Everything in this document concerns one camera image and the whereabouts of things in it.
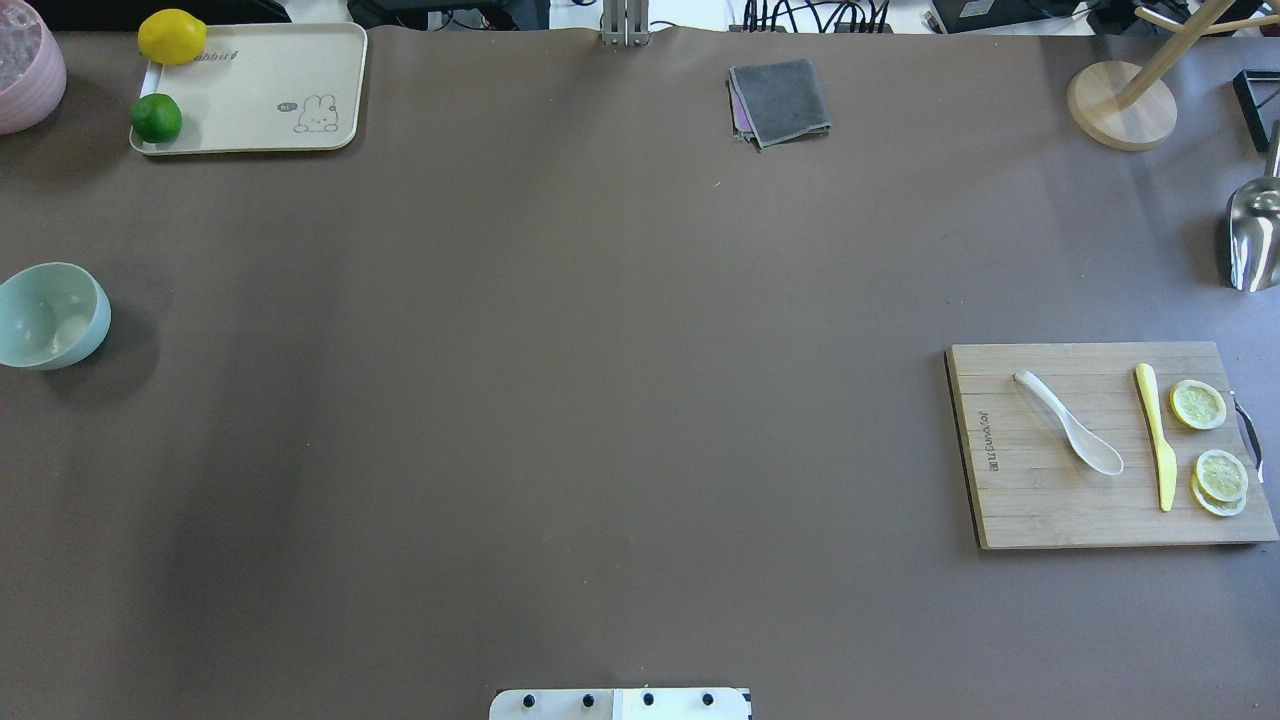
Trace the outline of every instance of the tray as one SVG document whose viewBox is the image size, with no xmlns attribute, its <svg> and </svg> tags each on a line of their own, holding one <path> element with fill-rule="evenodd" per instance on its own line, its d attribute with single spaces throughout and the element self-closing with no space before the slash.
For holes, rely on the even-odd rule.
<svg viewBox="0 0 1280 720">
<path fill-rule="evenodd" d="M 986 548 L 1060 548 L 1251 543 L 1276 539 L 1235 413 L 1212 430 L 1193 430 L 1169 409 L 1178 380 L 1203 380 L 1231 404 L 1231 386 L 1212 342 L 955 345 L 947 351 L 965 475 L 978 539 Z M 1174 507 L 1161 512 L 1156 460 L 1133 369 L 1149 363 L 1160 384 L 1165 437 L 1178 456 Z M 1012 374 L 1039 375 L 1089 429 L 1124 457 L 1108 478 L 1071 452 L 1056 418 Z M 1221 448 L 1249 470 L 1244 510 L 1217 518 L 1190 492 L 1196 457 Z"/>
<path fill-rule="evenodd" d="M 145 155 L 334 150 L 356 136 L 369 38 L 355 23 L 210 26 L 204 51 L 182 65 L 150 63 L 138 94 L 182 109 L 170 142 Z"/>
</svg>

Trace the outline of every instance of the folded towel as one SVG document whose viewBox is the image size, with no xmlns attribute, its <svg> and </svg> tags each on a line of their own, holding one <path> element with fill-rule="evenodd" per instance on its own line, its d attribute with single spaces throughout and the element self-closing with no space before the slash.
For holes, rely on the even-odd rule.
<svg viewBox="0 0 1280 720">
<path fill-rule="evenodd" d="M 831 129 L 831 115 L 822 96 L 818 73 L 809 60 L 791 60 L 772 65 L 730 68 L 730 101 L 733 104 L 735 126 L 739 106 L 760 147 L 768 147 L 809 133 Z"/>
</svg>

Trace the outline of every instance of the white floor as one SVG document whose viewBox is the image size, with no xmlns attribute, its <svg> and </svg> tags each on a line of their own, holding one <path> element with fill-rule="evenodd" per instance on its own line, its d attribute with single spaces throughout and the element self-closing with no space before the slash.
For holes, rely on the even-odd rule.
<svg viewBox="0 0 1280 720">
<path fill-rule="evenodd" d="M 346 0 L 278 0 L 288 10 L 294 22 L 340 22 L 349 20 Z M 650 0 L 649 19 L 663 20 L 685 27 L 704 29 L 728 29 L 730 24 L 742 22 L 744 0 Z M 817 23 L 804 0 L 792 0 L 796 24 L 801 32 L 817 32 Z M 550 24 L 561 27 L 600 27 L 602 0 L 591 5 L 575 5 L 571 0 L 552 0 Z M 835 6 L 819 8 L 819 18 L 827 22 Z M 890 0 L 888 24 L 895 33 L 931 32 L 923 15 L 929 9 L 929 0 Z M 1034 23 L 1020 23 L 978 31 L 984 35 L 1093 35 L 1084 14 L 1071 18 L 1046 19 Z"/>
</svg>

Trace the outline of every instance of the ice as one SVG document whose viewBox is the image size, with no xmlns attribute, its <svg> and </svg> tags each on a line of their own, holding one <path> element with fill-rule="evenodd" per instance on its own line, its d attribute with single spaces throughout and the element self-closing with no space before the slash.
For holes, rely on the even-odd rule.
<svg viewBox="0 0 1280 720">
<path fill-rule="evenodd" d="M 31 67 L 40 50 L 38 19 L 23 5 L 0 0 L 0 90 L 13 85 Z"/>
</svg>

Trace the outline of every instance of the round wooden base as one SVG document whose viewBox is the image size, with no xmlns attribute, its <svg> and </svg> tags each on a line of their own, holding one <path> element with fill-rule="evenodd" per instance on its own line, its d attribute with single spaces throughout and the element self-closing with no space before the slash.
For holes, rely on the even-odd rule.
<svg viewBox="0 0 1280 720">
<path fill-rule="evenodd" d="M 1178 104 L 1164 82 L 1157 79 L 1128 108 L 1116 102 L 1139 70 L 1120 60 L 1080 70 L 1066 88 L 1066 106 L 1080 129 L 1107 147 L 1130 152 L 1151 150 L 1169 137 L 1178 122 Z"/>
</svg>

